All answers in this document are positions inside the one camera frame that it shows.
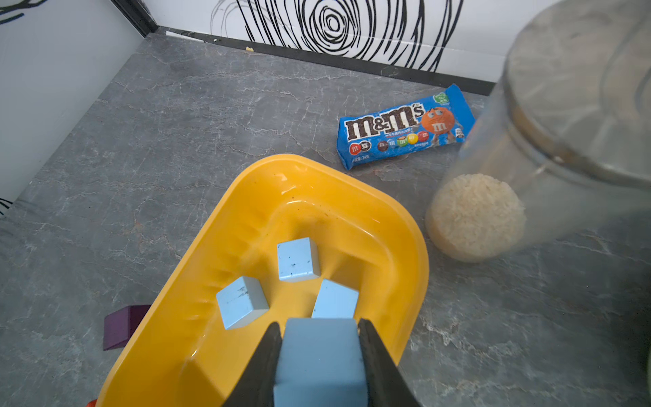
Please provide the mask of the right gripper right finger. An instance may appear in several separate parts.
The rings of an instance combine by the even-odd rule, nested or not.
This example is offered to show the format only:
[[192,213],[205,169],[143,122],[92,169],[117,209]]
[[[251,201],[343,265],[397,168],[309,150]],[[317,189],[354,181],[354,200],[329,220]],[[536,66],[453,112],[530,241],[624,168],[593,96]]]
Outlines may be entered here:
[[360,319],[358,329],[366,372],[368,405],[419,407],[420,403],[411,393],[372,322]]

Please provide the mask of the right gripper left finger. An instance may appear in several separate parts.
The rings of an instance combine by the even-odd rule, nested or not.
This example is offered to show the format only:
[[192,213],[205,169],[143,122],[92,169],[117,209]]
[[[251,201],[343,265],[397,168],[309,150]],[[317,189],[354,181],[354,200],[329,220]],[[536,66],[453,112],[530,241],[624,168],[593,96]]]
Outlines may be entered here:
[[280,325],[272,322],[223,407],[274,405],[273,392],[281,345]]

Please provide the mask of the blue cube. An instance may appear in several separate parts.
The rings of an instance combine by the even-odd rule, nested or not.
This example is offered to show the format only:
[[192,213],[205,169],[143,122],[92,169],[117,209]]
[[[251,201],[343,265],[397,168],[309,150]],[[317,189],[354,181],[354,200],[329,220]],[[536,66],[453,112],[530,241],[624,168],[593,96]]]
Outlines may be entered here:
[[220,290],[216,300],[226,330],[246,327],[270,309],[259,280],[248,276]]
[[320,278],[317,245],[309,237],[277,245],[278,276],[281,282],[299,283]]
[[366,370],[354,319],[288,320],[275,406],[366,406]]
[[353,319],[359,292],[324,279],[312,311],[312,318]]

